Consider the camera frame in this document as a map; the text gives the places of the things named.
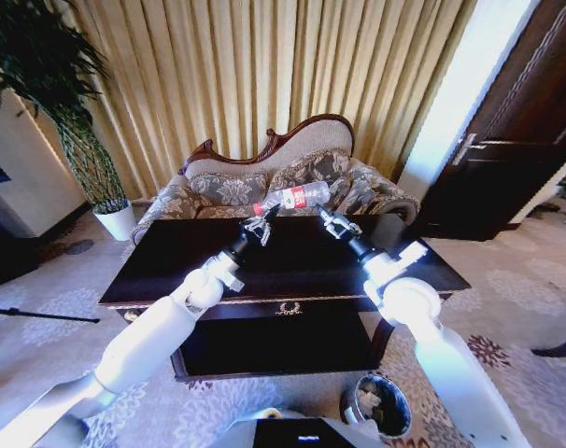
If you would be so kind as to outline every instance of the curtain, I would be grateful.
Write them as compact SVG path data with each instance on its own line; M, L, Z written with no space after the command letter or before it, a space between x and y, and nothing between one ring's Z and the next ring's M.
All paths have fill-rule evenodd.
M396 178L475 0L55 0L105 56L89 102L130 198L193 149L256 155L266 130L344 115L355 157Z

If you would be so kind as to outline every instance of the potted plant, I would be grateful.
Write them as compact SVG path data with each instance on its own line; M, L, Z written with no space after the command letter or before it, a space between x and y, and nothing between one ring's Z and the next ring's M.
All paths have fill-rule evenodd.
M39 110L49 116L92 211L126 240L135 225L132 206L84 105L85 97L100 95L92 74L107 76L103 56L44 0L0 1L0 106L2 92L12 89L34 105L35 117Z

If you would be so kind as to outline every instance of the sofa armrest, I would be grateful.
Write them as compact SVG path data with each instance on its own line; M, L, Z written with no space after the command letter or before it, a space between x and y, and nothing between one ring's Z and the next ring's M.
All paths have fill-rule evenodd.
M336 208L344 215L399 215L409 225L416 219L419 202L386 179L372 166L351 160L349 193Z
M202 207L209 205L212 203L207 198L188 187L184 175L174 175L134 227L132 242L137 245L156 219L194 219Z

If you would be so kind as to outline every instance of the dark wooden door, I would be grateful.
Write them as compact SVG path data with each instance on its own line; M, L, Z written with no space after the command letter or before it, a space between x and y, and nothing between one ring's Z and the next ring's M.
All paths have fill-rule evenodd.
M566 1L544 0L432 186L423 234L493 238L566 161Z

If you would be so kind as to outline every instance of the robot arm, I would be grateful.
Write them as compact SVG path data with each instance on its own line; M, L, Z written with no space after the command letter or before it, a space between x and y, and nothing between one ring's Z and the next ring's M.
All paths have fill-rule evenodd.
M414 335L417 361L461 434L479 448L529 447L509 407L465 341L439 322L441 300L434 288L416 278L391 281L427 249L414 242L394 260L374 248L346 217L322 207L319 213L325 229L346 241L356 254L368 274L364 291L383 318L405 324Z
M118 334L93 372L56 385L0 431L0 448L80 446L87 434L83 419L102 412L130 386L147 380L190 336L206 309L217 304L224 287L244 286L233 273L248 250L266 245L278 206L263 217L242 222L230 247L190 272L170 295L154 302Z

